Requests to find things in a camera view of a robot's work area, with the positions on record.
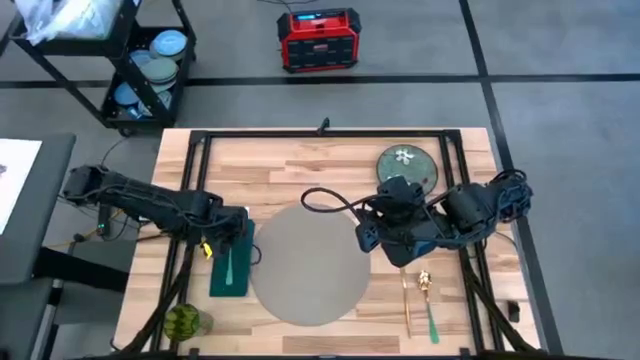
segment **concrete floor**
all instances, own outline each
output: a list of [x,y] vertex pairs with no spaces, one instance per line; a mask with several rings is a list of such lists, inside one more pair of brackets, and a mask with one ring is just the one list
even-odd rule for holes
[[[199,36],[192,77],[285,76],[274,23],[284,8],[255,0],[183,2]],[[492,74],[640,72],[637,1],[469,2]],[[295,9],[338,6],[356,8],[364,26],[361,62],[340,74],[476,73],[457,1],[320,0]],[[9,13],[0,4],[0,29]],[[168,1],[143,1],[139,18],[143,25],[178,23]],[[53,62],[75,80],[105,80],[113,71],[103,60]],[[50,78],[11,44],[0,57],[0,82],[24,80]],[[640,83],[514,83],[494,90],[515,164],[535,191],[530,222],[565,352],[637,359]],[[104,89],[83,92],[98,103]],[[71,166],[99,161],[119,139],[64,90],[0,90],[0,109],[2,137],[77,134]],[[491,126],[477,84],[191,87],[177,126],[317,126],[327,116],[334,126]],[[158,146],[157,137],[132,138],[107,164],[148,181]],[[94,224],[59,205],[46,243],[68,241]],[[113,246],[120,246],[126,267],[131,242]],[[73,295],[65,295],[66,304],[77,304]],[[119,298],[104,301],[114,315],[63,326],[54,358],[108,351]],[[58,314],[61,322],[78,322],[80,310],[70,308]]]

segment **white bag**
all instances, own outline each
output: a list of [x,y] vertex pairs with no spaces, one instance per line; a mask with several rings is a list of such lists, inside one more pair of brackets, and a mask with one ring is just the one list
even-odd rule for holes
[[27,40],[37,45],[56,37],[106,38],[122,1],[16,0],[16,6],[27,27]]

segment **red portable speaker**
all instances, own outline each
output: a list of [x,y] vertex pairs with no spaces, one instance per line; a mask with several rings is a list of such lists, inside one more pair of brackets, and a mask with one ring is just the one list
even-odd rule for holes
[[351,8],[283,14],[282,67],[290,73],[349,68],[358,62],[361,30],[360,15]]

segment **metal cart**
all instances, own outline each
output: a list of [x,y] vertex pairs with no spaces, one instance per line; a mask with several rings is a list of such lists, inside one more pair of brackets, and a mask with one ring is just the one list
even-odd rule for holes
[[[196,59],[196,35],[182,7],[181,0],[171,0],[171,2],[180,17],[182,27],[141,27],[136,21],[141,1],[123,0],[111,32],[105,39],[56,38],[33,46],[24,36],[26,27],[22,19],[14,22],[15,26],[10,30],[10,38],[46,70],[60,86],[67,89],[106,128],[117,129],[122,136],[127,137],[140,129],[172,127],[176,122],[191,61]],[[177,74],[176,84],[172,89],[172,100],[168,109],[165,108],[149,81],[129,56],[136,49],[147,49],[153,39],[166,30],[178,30],[187,36],[185,54],[183,59],[178,61],[180,70]],[[71,81],[45,58],[47,55],[101,56],[109,59],[116,72],[100,109],[96,108]],[[151,111],[152,118],[134,119],[115,102],[114,91],[124,81],[131,85],[138,98]]]

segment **yellow label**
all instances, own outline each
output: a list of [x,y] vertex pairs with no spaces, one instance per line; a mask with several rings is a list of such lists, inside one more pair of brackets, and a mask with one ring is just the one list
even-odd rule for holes
[[204,248],[204,254],[207,256],[207,260],[211,259],[211,256],[213,255],[213,250],[211,250],[211,246],[209,246],[209,244],[207,243],[203,243],[202,247]]

